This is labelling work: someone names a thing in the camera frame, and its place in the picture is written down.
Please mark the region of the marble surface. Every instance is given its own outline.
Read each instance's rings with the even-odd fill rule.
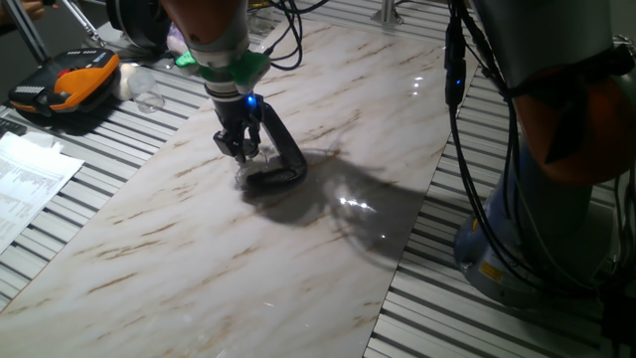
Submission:
[[[304,25],[256,90],[305,183],[238,190],[204,105],[0,314],[0,357],[362,356],[448,137],[443,51]]]

